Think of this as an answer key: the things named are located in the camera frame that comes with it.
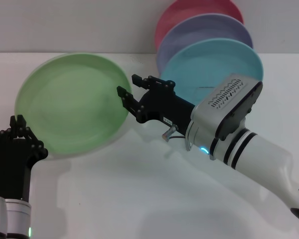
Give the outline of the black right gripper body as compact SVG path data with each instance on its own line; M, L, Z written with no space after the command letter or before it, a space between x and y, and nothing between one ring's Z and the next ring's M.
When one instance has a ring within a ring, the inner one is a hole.
M180 134L186 134L194 105L178 97L174 91L166 93L149 90L139 104L139 123L158 120L167 126L176 125Z

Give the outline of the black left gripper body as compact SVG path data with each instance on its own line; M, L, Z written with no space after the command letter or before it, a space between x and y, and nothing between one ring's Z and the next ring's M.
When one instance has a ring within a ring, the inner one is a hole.
M0 140L0 197L29 201L31 143L22 138Z

